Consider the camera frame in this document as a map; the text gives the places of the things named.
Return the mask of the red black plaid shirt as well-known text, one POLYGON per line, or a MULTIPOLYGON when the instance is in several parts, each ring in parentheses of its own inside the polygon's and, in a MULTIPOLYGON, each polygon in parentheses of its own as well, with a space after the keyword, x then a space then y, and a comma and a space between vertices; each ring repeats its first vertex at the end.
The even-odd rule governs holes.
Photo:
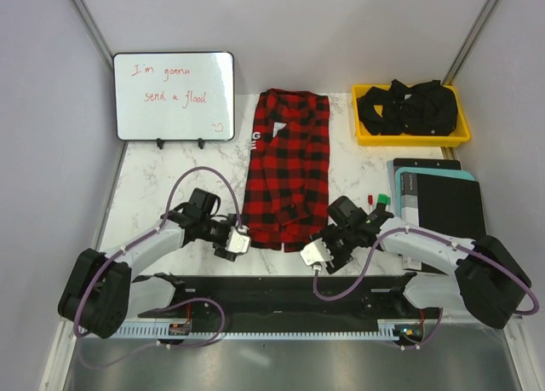
POLYGON ((326 227, 329 127, 325 95, 282 89, 260 94, 243 205, 252 247, 296 252, 326 227))

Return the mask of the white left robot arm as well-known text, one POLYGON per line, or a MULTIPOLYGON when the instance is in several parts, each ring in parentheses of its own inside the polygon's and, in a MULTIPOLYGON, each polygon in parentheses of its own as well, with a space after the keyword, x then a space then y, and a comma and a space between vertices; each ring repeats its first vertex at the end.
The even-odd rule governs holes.
POLYGON ((249 228, 235 214, 217 216, 221 199, 200 188, 168 210, 144 233, 106 251, 91 248, 77 257, 57 306, 58 314, 102 339, 112 336, 134 300, 135 278, 146 268, 191 242, 212 244, 214 255, 230 262, 248 251, 249 228))

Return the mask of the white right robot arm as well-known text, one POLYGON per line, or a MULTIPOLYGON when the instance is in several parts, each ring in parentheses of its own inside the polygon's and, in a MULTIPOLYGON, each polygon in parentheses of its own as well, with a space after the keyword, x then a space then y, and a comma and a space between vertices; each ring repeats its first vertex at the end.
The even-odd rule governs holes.
POLYGON ((389 298, 399 317, 425 308, 457 309, 502 329, 515 314, 539 311, 531 281, 496 238, 463 239, 436 233, 395 216, 383 202, 366 213, 346 196, 331 204, 327 213, 333 224, 315 233, 301 251, 304 262, 315 271, 326 267, 328 273, 335 273, 351 261, 357 248, 408 256, 437 269, 437 273, 404 277, 389 298))

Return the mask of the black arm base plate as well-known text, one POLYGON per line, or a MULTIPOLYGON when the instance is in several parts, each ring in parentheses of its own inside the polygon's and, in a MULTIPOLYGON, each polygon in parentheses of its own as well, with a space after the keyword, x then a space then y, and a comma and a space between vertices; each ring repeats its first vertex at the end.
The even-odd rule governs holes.
POLYGON ((376 331, 381 319, 437 319, 438 308, 419 310, 404 299, 401 286, 409 277, 369 277, 341 300, 325 302, 313 294, 309 276, 164 275, 175 287, 171 309, 156 306, 143 315, 189 318, 196 332, 215 331, 224 322, 227 333, 376 331))

